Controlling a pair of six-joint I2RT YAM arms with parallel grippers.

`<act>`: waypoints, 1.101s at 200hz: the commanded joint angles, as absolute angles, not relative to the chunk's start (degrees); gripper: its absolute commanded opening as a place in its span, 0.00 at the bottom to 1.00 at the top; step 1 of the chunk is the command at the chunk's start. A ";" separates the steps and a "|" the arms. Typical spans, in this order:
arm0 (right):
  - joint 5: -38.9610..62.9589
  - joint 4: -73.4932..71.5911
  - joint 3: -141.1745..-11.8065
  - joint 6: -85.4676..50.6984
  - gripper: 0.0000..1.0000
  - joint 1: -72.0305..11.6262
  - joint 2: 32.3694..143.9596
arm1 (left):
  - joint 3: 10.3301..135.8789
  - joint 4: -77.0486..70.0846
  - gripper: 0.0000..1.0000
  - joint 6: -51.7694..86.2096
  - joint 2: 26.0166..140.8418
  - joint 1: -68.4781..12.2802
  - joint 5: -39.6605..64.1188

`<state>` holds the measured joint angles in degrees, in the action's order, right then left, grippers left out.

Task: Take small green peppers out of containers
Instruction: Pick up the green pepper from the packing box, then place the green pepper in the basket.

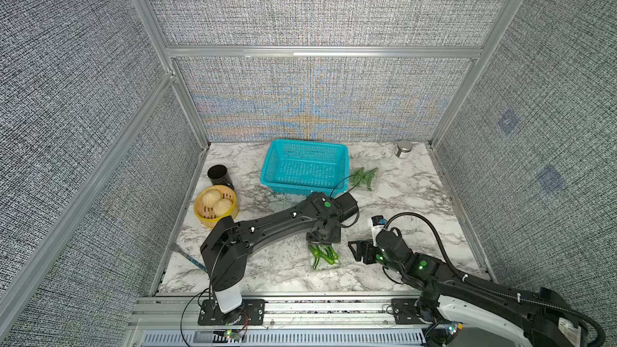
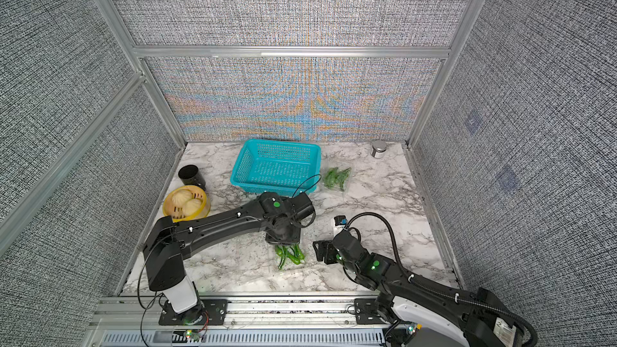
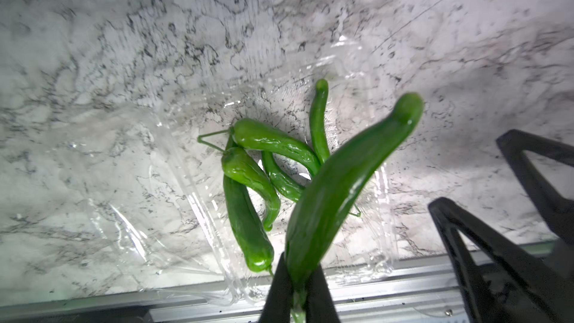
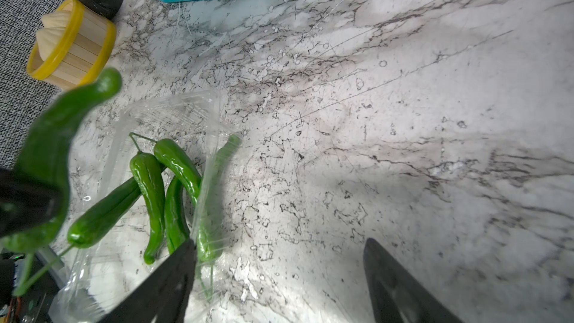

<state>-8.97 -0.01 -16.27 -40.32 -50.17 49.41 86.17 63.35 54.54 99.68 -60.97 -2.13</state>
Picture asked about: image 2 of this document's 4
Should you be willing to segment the teal plastic basket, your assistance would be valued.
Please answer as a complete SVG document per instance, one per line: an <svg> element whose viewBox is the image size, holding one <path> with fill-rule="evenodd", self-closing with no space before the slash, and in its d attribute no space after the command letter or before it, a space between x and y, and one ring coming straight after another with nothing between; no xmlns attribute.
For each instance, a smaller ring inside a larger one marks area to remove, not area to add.
<svg viewBox="0 0 617 347"><path fill-rule="evenodd" d="M251 139L239 152L230 182L252 194L275 192L295 197L316 190L320 171L318 145Z"/></svg>

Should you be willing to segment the clear container peppers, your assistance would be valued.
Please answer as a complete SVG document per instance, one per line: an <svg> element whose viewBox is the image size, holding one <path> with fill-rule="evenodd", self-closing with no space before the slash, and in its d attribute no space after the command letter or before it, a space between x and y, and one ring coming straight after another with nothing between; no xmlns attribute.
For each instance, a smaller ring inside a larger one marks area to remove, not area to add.
<svg viewBox="0 0 617 347"><path fill-rule="evenodd" d="M327 165L321 172L321 184L330 191L346 192L353 175L353 167L345 163Z"/></svg>

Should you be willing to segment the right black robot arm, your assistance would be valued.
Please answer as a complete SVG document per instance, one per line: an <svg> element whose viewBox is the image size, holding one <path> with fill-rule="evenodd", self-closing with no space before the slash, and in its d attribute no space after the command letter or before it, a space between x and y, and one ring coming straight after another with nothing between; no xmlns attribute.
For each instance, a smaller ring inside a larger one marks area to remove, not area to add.
<svg viewBox="0 0 617 347"><path fill-rule="evenodd" d="M365 213L347 218L334 218L335 234L327 241L332 248L325 261L336 262L355 284L377 292L372 304L359 306L360 313L376 316L389 325L390 334L399 325L415 323L462 346L535 346L536 329L522 316L510 311L487 289L469 292L429 280L403 266L394 229L386 228L393 248L389 258L369 252L353 223Z"/></svg>

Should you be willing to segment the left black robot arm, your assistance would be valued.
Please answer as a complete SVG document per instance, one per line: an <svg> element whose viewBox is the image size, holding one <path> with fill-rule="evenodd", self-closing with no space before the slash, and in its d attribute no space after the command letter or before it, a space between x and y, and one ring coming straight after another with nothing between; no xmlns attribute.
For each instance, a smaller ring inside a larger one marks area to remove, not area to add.
<svg viewBox="0 0 617 347"><path fill-rule="evenodd" d="M170 216L154 224L142 254L149 290L161 292L178 315L200 312L196 287L184 261L202 250L235 237L265 232L272 245L294 245L312 225L316 211L309 196L284 197L265 192L235 209L175 223Z"/></svg>

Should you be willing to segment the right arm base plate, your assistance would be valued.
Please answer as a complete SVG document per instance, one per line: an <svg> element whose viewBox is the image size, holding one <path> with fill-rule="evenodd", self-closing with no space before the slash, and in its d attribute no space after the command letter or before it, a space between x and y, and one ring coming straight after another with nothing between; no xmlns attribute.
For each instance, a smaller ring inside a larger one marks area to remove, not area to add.
<svg viewBox="0 0 617 347"><path fill-rule="evenodd" d="M353 313L359 325L386 325L392 323L390 306L384 300L355 299Z"/></svg>

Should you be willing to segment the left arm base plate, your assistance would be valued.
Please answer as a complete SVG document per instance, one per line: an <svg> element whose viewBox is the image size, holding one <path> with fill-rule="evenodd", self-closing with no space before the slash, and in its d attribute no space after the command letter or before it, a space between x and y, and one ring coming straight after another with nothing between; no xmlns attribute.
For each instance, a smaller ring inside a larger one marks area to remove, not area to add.
<svg viewBox="0 0 617 347"><path fill-rule="evenodd" d="M168 300L164 302L158 324L161 326L223 325L228 312L228 300L201 300L184 313L175 313Z"/></svg>

